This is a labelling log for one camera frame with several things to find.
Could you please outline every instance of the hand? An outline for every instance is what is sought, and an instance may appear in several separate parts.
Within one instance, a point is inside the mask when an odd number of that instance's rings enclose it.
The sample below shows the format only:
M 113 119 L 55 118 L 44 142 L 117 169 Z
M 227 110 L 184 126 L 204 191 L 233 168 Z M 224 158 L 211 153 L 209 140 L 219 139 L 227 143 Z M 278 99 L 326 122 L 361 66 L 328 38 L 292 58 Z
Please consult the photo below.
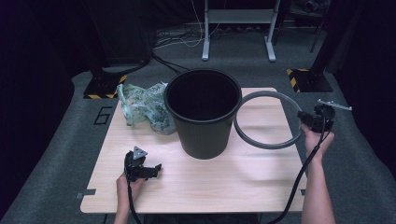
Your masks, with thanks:
M 129 196 L 128 196 L 128 183 L 127 183 L 125 173 L 117 179 L 117 214 L 115 223 L 125 223 L 124 220 L 127 219 L 129 215 Z M 145 179 L 139 178 L 135 182 L 131 182 L 132 199 L 136 200 L 139 190 L 141 189 Z
M 313 151 L 314 147 L 318 144 L 320 139 L 320 133 L 312 132 L 308 126 L 302 124 L 302 130 L 305 132 L 305 148 L 306 148 L 306 156 L 309 156 Z M 320 149 L 315 155 L 315 161 L 322 161 L 324 154 L 329 149 L 332 141 L 334 140 L 334 133 L 325 133 L 323 137 L 326 137 L 323 142 L 320 144 Z

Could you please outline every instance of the metal stand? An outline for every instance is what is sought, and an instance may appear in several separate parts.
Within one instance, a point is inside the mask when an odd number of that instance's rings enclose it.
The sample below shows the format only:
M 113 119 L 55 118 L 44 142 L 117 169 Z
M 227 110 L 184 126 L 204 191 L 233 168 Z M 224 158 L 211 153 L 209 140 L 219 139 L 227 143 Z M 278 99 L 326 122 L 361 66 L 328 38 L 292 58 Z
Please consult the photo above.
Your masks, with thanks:
M 270 23 L 268 36 L 264 38 L 270 62 L 276 61 L 272 36 L 274 33 L 280 0 L 276 0 L 273 9 L 210 9 L 205 0 L 205 42 L 202 60 L 209 59 L 209 23 Z

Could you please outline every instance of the crumpled plastic bag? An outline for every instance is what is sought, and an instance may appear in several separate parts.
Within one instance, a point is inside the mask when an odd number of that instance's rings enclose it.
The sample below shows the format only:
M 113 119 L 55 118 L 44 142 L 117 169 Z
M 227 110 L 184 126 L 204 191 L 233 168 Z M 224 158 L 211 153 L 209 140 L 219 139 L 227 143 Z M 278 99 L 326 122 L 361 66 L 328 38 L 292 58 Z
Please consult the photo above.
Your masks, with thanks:
M 176 131 L 174 120 L 163 101 L 165 88 L 165 83 L 158 83 L 148 89 L 131 84 L 117 86 L 126 124 L 134 126 L 148 119 L 155 133 L 174 133 Z

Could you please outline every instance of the wooden table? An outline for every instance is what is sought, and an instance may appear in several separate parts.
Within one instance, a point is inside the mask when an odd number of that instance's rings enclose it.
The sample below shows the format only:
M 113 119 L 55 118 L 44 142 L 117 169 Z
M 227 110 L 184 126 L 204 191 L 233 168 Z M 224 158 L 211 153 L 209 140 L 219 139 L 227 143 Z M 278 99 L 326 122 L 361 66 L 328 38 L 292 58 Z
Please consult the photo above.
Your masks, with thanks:
M 244 95 L 272 88 L 242 89 Z M 280 101 L 260 97 L 244 104 L 238 113 L 241 129 L 266 144 L 291 139 Z M 197 160 L 181 147 L 177 133 L 156 134 L 148 122 L 126 126 L 120 104 L 110 123 L 105 142 L 81 204 L 84 213 L 115 213 L 116 179 L 123 171 L 125 154 L 141 147 L 148 155 L 144 165 L 163 168 L 149 179 L 134 203 L 137 213 L 234 213 L 283 211 L 302 162 L 296 146 L 279 150 L 253 147 L 232 127 L 224 152 L 214 159 Z M 304 189 L 303 176 L 299 189 Z M 290 211 L 301 211 L 304 196 L 296 193 Z

